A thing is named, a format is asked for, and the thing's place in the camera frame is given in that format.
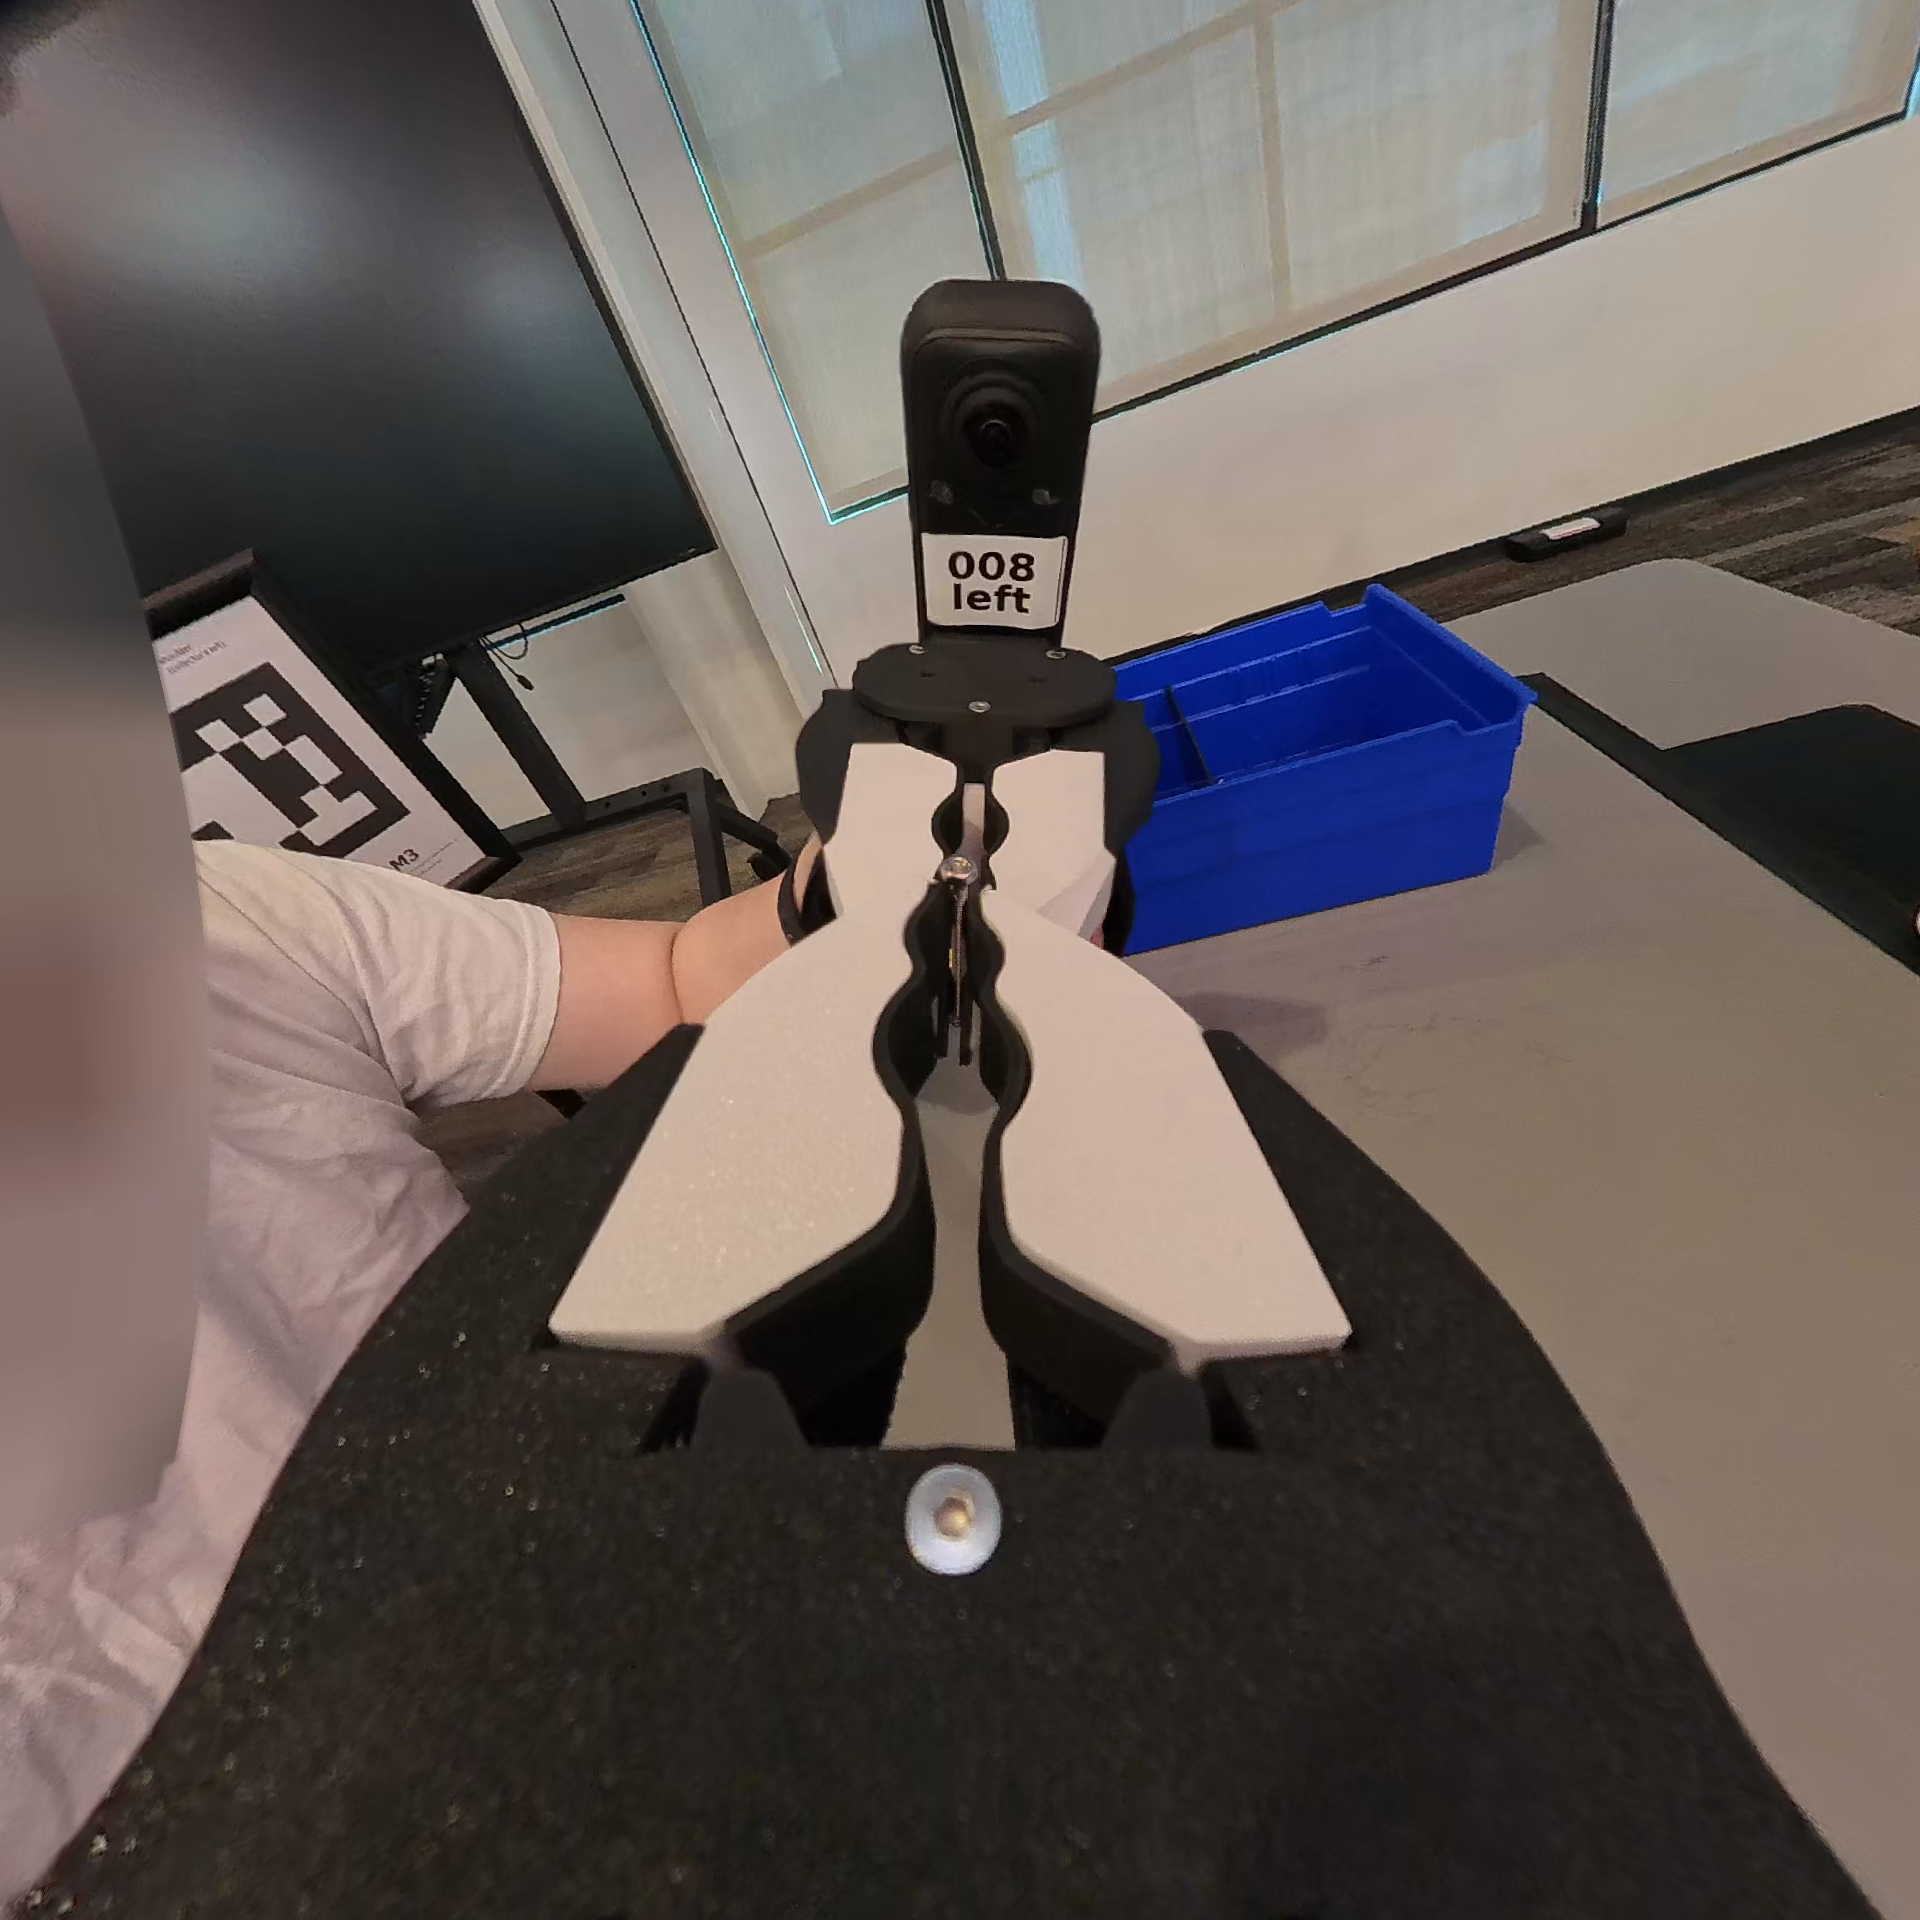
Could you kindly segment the framed marker sign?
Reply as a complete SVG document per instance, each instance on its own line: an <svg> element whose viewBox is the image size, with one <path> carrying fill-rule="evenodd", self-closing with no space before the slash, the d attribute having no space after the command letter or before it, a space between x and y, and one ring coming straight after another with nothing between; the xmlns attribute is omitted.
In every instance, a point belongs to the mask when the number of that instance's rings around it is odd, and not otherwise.
<svg viewBox="0 0 1920 1920"><path fill-rule="evenodd" d="M253 551L151 594L143 612L195 840L354 860L464 895L519 865Z"/></svg>

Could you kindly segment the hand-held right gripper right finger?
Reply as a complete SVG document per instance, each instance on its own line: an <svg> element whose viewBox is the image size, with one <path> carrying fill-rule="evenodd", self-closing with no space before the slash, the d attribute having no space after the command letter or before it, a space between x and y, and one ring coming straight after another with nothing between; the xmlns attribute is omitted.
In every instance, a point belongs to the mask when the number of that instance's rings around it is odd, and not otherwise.
<svg viewBox="0 0 1920 1920"><path fill-rule="evenodd" d="M1269 1066L1003 889L968 936L996 1100L981 1306L1010 1372L1108 1429L1150 1376L1342 1350L1350 1315L1251 1118Z"/></svg>

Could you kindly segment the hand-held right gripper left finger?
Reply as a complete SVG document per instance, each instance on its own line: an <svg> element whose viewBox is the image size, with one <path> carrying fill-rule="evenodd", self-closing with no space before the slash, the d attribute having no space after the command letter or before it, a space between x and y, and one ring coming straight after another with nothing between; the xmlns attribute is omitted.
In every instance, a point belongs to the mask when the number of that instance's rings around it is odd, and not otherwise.
<svg viewBox="0 0 1920 1920"><path fill-rule="evenodd" d="M916 1097L946 975L941 886L887 886L638 1061L659 1106L550 1341L759 1372L812 1443L882 1443L935 1289Z"/></svg>

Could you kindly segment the black display stand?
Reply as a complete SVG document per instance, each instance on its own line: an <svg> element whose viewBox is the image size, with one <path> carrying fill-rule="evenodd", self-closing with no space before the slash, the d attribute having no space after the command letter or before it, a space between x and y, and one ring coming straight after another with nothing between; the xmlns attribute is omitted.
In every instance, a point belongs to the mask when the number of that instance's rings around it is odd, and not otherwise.
<svg viewBox="0 0 1920 1920"><path fill-rule="evenodd" d="M401 667L376 697L517 853L673 812L704 905L732 895L732 853L763 882L793 865L732 794L619 592Z"/></svg>

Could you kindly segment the frosted grid window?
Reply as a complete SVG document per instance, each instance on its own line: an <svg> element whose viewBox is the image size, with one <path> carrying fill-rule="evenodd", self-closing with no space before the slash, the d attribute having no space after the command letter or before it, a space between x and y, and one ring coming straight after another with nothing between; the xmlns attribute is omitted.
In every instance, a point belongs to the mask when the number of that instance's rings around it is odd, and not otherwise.
<svg viewBox="0 0 1920 1920"><path fill-rule="evenodd" d="M1143 404L1915 113L1901 2L654 2L636 31L828 519L901 326L1044 278Z"/></svg>

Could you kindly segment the large black display screen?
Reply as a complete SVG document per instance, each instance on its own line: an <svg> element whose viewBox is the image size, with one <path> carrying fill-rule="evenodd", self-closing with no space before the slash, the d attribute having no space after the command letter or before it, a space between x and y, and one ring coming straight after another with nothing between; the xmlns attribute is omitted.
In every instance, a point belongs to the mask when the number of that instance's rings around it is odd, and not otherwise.
<svg viewBox="0 0 1920 1920"><path fill-rule="evenodd" d="M472 5L4 5L3 187L145 596L376 676L715 553Z"/></svg>

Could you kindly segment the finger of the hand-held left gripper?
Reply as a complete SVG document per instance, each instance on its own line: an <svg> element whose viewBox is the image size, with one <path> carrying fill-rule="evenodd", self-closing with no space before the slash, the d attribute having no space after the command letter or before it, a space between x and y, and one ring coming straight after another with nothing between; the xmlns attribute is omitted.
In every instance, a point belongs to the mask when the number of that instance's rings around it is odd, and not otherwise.
<svg viewBox="0 0 1920 1920"><path fill-rule="evenodd" d="M1106 920L1119 854L1108 847L1106 756L1048 748L994 770L990 801L1003 834L979 895L979 948L999 936L996 910L1020 906L1092 944L1114 948Z"/></svg>
<svg viewBox="0 0 1920 1920"><path fill-rule="evenodd" d="M834 916L906 936L952 854L985 862L985 784L904 742L854 742L826 834Z"/></svg>

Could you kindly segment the blue plastic bin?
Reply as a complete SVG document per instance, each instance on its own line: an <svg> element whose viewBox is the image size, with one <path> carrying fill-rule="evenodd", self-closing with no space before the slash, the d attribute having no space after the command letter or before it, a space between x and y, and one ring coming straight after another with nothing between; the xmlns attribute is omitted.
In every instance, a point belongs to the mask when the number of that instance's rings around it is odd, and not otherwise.
<svg viewBox="0 0 1920 1920"><path fill-rule="evenodd" d="M1161 750L1130 952L1491 871L1535 693L1382 586L1117 667Z"/></svg>

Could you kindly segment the person's left forearm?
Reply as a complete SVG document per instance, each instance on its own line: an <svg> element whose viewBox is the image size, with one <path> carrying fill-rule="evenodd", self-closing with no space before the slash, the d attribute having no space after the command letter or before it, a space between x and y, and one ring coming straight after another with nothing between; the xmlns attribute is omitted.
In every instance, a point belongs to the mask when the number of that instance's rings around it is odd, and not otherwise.
<svg viewBox="0 0 1920 1920"><path fill-rule="evenodd" d="M780 882L684 924L556 915L559 996L527 1090L601 1092L684 1025L704 1025L791 948Z"/></svg>

